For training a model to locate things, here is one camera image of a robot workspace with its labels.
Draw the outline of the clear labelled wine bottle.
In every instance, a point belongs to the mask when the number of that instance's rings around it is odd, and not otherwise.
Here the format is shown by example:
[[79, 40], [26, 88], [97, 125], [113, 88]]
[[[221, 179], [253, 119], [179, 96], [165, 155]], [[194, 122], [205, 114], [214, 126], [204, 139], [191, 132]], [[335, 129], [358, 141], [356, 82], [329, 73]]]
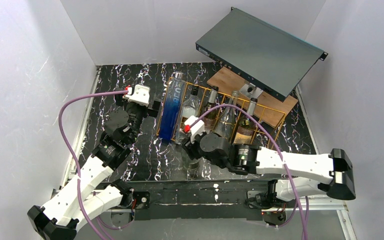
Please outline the clear labelled wine bottle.
[[234, 107], [225, 107], [222, 111], [213, 132], [220, 137], [231, 140], [236, 123], [236, 109]]

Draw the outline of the dark green wine bottle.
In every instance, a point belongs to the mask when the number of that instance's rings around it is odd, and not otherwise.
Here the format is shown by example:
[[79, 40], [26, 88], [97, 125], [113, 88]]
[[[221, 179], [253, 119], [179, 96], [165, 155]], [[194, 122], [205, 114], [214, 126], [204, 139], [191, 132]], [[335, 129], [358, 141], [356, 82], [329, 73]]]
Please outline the dark green wine bottle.
[[[253, 118], [256, 104], [258, 103], [257, 98], [251, 98], [246, 113]], [[255, 130], [255, 123], [250, 120], [246, 115], [242, 115], [237, 123], [236, 133], [233, 138], [234, 144], [251, 144], [252, 136]]]

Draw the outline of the clear square liquor bottle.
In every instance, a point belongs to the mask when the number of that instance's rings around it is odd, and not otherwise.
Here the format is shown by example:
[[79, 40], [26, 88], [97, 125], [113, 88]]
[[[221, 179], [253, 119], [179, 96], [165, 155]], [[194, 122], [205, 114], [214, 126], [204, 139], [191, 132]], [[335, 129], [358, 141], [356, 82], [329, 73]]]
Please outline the clear square liquor bottle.
[[190, 91], [190, 96], [186, 99], [181, 105], [179, 117], [178, 117], [178, 126], [175, 133], [175, 143], [180, 145], [182, 140], [186, 137], [184, 131], [185, 121], [191, 117], [196, 116], [199, 111], [200, 100], [198, 98], [199, 86], [193, 85]]

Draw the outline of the blue tall glass bottle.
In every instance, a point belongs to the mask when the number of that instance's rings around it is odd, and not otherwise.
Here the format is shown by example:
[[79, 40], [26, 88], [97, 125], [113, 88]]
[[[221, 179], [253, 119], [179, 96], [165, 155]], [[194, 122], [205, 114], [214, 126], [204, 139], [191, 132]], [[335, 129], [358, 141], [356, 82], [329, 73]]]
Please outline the blue tall glass bottle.
[[170, 141], [175, 129], [181, 100], [186, 86], [184, 74], [180, 71], [173, 73], [172, 79], [167, 84], [163, 111], [159, 129], [159, 137], [164, 141]]

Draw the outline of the clear tall bottle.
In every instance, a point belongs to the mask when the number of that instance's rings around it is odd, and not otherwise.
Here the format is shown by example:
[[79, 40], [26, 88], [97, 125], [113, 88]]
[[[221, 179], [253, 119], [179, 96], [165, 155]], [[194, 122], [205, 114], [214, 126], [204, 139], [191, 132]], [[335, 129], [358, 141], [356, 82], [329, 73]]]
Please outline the clear tall bottle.
[[199, 175], [201, 159], [189, 159], [185, 162], [186, 179], [193, 180]]

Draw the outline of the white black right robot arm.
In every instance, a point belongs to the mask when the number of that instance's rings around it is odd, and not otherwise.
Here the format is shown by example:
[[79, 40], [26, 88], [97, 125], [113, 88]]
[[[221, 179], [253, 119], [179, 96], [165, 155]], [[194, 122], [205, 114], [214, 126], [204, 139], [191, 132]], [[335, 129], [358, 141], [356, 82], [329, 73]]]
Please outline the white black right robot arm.
[[238, 175], [292, 176], [292, 180], [270, 181], [262, 196], [266, 202], [289, 202], [296, 196], [321, 194], [343, 201], [356, 198], [353, 164], [340, 148], [324, 154], [277, 152], [258, 145], [231, 144], [215, 133], [205, 132], [187, 137], [181, 145], [190, 159], [205, 158]]

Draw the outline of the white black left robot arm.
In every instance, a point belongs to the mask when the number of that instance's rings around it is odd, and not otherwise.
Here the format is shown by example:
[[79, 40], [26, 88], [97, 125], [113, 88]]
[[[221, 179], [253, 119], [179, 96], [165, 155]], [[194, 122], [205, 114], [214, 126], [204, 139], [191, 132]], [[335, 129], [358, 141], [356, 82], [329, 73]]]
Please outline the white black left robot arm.
[[130, 206], [134, 189], [125, 181], [111, 182], [91, 196], [96, 187], [131, 154], [144, 118], [157, 117], [161, 101], [147, 106], [117, 100], [118, 108], [110, 112], [100, 141], [78, 173], [48, 202], [34, 205], [27, 212], [33, 229], [44, 240], [73, 240], [78, 231], [103, 212], [117, 206]]

